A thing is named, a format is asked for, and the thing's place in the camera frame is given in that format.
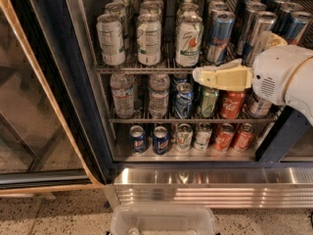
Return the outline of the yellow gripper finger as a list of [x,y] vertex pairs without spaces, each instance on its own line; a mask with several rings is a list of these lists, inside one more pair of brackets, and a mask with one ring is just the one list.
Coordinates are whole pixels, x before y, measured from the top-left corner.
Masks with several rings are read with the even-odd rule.
[[265,30],[260,34],[258,47],[261,52],[270,48],[285,45],[287,45],[287,41],[283,37],[277,35],[276,33],[273,33],[272,31]]
[[200,85],[225,91],[245,91],[252,85],[252,69],[237,59],[221,66],[204,66],[193,70],[193,79]]

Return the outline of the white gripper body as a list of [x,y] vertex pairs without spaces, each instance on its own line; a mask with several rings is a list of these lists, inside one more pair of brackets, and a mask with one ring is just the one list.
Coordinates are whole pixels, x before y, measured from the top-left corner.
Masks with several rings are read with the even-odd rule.
[[313,57],[313,51],[295,45],[272,47],[254,60],[252,89],[275,105],[285,104],[287,84],[300,65]]

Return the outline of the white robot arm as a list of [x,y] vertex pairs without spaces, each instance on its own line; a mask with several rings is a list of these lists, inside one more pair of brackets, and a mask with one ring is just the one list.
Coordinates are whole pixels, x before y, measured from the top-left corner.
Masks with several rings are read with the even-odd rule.
[[237,59],[193,70],[195,82],[219,90],[251,88],[262,99],[289,106],[313,124],[313,50],[288,45],[281,36],[265,30],[256,44],[261,53],[250,67]]

